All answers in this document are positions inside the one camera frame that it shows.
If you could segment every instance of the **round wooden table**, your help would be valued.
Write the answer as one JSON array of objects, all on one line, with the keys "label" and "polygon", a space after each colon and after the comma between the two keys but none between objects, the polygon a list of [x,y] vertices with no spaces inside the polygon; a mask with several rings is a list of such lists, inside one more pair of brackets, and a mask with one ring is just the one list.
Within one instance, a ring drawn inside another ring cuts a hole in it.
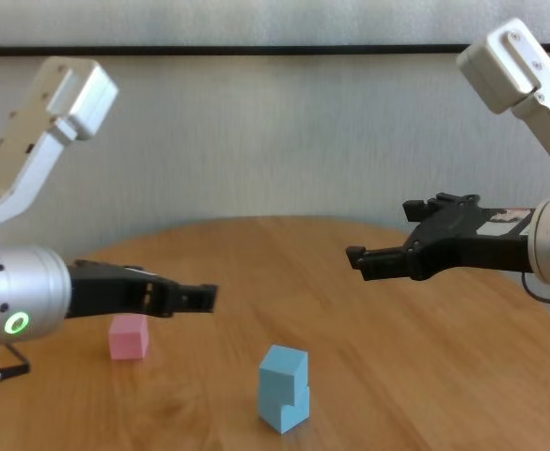
[{"label": "round wooden table", "polygon": [[[0,384],[0,451],[550,450],[550,315],[494,272],[364,282],[348,245],[402,234],[309,218],[210,221],[99,261],[220,286],[213,315],[149,319],[149,353],[112,362],[111,317],[20,345]],[[311,416],[259,420],[273,344],[307,350]]]}]

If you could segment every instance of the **label sticker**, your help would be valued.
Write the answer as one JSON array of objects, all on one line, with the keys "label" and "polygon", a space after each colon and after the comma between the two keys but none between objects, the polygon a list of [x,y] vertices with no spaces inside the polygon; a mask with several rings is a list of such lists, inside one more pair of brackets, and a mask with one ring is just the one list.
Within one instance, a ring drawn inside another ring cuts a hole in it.
[{"label": "label sticker", "polygon": [[[511,233],[530,213],[530,209],[509,209],[498,212],[478,229],[478,235],[499,237]],[[521,234],[526,235],[527,230],[529,225]]]}]

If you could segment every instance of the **blue wooden block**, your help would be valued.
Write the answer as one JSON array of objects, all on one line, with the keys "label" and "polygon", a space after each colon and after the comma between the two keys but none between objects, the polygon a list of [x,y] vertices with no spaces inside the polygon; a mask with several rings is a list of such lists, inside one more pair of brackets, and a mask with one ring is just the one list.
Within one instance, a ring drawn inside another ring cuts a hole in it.
[{"label": "blue wooden block", "polygon": [[310,387],[306,387],[295,406],[279,405],[270,398],[259,398],[259,416],[280,434],[306,421],[310,416]]},{"label": "blue wooden block", "polygon": [[295,406],[307,386],[307,352],[273,345],[259,366],[259,396]]}]

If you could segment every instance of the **black cable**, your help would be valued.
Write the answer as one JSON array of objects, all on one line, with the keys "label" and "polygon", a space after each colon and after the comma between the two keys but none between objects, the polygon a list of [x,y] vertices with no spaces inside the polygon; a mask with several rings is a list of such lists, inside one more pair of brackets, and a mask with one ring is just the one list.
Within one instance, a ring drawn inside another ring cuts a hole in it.
[{"label": "black cable", "polygon": [[521,273],[521,284],[523,285],[523,288],[526,291],[526,293],[532,298],[534,298],[536,301],[550,304],[550,298],[544,298],[543,296],[539,296],[529,288],[529,285],[527,284],[526,274],[524,272]]},{"label": "black cable", "polygon": [[5,379],[17,378],[30,372],[30,363],[18,350],[11,345],[5,345],[5,347],[22,362],[21,365],[6,366],[0,368],[1,381]]},{"label": "black cable", "polygon": [[527,284],[526,274],[524,272],[521,273],[521,285],[523,285],[523,288],[526,291],[526,293],[532,298],[534,298],[536,301],[539,301],[541,303],[550,303],[550,298],[544,298],[542,296],[539,296],[529,288],[529,285]]}]

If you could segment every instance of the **white wall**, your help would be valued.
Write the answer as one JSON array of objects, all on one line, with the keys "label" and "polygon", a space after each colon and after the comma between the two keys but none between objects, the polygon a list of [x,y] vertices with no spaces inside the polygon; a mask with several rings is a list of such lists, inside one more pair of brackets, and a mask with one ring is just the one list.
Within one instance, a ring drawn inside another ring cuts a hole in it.
[{"label": "white wall", "polygon": [[[0,59],[0,133],[40,59]],[[536,206],[550,159],[489,113],[452,55],[101,58],[121,95],[0,227],[67,257],[204,218],[333,215],[406,228],[440,191]]]},{"label": "white wall", "polygon": [[0,45],[468,43],[550,0],[0,0]]}]

